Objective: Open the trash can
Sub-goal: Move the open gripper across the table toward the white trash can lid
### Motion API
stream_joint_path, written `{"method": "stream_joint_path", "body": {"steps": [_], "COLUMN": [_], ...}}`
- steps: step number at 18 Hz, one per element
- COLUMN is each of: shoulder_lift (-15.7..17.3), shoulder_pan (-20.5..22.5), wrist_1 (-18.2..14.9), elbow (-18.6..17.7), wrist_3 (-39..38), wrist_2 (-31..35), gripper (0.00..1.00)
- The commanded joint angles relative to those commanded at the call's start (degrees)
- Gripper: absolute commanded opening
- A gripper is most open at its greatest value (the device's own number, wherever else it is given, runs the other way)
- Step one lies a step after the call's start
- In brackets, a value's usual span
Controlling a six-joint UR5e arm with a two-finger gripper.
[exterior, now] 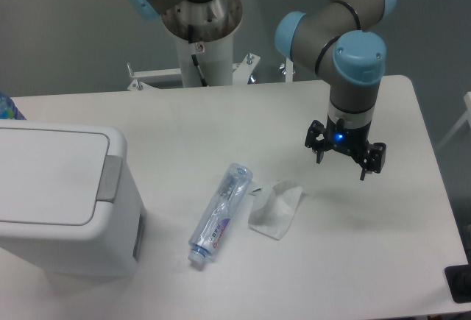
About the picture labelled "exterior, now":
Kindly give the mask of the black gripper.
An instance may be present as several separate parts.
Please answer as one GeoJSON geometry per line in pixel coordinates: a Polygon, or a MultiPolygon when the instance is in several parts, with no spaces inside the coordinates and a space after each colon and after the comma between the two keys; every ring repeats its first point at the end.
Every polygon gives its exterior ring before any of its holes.
{"type": "Polygon", "coordinates": [[[326,127],[317,120],[309,126],[305,147],[316,155],[316,163],[322,162],[325,152],[335,151],[353,156],[354,161],[361,167],[360,181],[364,181],[367,174],[379,174],[386,161],[386,144],[369,143],[371,121],[355,128],[348,127],[343,119],[340,124],[338,121],[328,115],[326,127]]]}

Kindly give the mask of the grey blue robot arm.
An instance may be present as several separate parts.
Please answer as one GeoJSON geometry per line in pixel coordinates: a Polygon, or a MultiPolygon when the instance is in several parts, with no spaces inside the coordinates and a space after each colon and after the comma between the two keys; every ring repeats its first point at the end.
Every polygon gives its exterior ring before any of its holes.
{"type": "Polygon", "coordinates": [[[325,152],[351,157],[361,176],[380,173],[386,144],[370,143],[369,129],[386,71],[386,44],[371,32],[397,0],[328,0],[316,14],[287,14],[275,32],[275,47],[330,86],[327,121],[313,121],[305,147],[322,162],[325,152]]]}

